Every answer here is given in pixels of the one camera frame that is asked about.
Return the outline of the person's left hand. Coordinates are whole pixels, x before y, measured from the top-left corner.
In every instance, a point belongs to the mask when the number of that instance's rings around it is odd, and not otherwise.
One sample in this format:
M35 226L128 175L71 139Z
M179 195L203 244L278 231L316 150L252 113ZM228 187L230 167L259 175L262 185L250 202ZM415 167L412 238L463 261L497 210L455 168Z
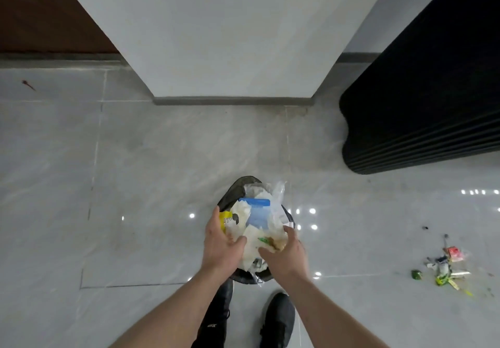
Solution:
M243 254L230 254L229 241L234 240L221 230L219 212L220 208L216 206L205 227L201 269L224 282L238 268Z

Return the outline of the person's right hand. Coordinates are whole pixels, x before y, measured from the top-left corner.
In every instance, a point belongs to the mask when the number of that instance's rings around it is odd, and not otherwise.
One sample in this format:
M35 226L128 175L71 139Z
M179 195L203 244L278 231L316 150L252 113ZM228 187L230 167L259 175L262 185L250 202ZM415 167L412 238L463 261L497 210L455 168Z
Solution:
M283 287L298 280L310 282L309 261L296 230L284 225L287 242L274 263L267 263L273 278Z

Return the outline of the person's left forearm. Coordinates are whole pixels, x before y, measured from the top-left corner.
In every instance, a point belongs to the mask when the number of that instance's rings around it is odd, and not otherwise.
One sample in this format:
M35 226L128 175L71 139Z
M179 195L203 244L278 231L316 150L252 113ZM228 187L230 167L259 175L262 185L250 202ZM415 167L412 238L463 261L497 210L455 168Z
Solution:
M211 301L227 278L216 267L201 268L109 348L191 348Z

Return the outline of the person's right forearm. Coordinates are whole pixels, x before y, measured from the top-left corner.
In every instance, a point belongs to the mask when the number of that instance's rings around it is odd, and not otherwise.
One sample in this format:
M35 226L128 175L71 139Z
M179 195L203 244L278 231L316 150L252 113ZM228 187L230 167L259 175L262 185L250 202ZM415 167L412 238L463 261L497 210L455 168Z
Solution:
M288 275L278 283L289 295L314 348L389 348L309 278Z

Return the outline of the yellow packet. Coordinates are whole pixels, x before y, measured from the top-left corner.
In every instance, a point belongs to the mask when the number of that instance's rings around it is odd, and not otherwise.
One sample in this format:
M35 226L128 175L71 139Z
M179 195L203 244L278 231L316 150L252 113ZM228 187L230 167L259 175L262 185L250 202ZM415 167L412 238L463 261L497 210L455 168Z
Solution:
M221 230L225 234L233 235L239 231L239 216L231 211L219 212Z

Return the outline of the blue and white packet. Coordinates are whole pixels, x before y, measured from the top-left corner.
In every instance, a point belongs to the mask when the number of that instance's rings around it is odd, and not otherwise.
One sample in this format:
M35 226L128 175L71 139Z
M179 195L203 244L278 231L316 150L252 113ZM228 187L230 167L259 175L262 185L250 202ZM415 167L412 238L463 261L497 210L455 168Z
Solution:
M251 225L263 231L270 229L270 199L240 198L234 205L241 207L245 227Z

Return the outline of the black shoe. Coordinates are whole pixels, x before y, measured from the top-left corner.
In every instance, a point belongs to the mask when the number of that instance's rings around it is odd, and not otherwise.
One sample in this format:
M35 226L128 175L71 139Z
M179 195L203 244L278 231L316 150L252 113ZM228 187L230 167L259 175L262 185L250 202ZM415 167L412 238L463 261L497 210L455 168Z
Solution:
M224 348L233 292L234 282L229 278L219 287L211 301L191 348Z
M296 310L286 293L275 294L266 310L265 320L260 329L259 348L287 348L293 327Z

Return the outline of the yellow-green wrapper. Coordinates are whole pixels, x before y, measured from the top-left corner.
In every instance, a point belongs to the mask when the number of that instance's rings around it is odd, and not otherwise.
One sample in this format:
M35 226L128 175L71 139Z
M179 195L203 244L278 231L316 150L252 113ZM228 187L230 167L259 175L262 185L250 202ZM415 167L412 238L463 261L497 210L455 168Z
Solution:
M466 283L466 275L451 274L436 276L434 278L434 282L439 287L449 285L459 292L462 292L468 296L473 296Z

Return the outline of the red wrapper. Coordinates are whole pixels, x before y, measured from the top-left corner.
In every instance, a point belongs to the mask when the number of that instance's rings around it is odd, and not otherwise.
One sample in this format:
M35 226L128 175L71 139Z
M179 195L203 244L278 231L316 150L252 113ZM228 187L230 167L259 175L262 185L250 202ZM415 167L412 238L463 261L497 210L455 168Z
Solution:
M466 255L456 246L448 246L444 248L444 252L450 263L458 263L466 259Z

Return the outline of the black ribbed cabinet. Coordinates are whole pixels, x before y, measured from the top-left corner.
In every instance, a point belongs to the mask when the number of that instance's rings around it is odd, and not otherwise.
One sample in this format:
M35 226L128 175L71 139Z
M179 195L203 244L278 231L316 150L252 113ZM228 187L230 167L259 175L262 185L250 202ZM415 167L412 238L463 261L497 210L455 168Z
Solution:
M500 0L432 0L339 107L357 174L500 151Z

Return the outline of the brown wooden door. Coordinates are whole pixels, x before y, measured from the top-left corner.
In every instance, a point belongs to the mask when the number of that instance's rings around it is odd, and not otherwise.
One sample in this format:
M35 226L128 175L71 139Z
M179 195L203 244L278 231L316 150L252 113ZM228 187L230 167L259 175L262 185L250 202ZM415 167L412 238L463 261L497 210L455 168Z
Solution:
M0 53L119 52L77 0L0 0Z

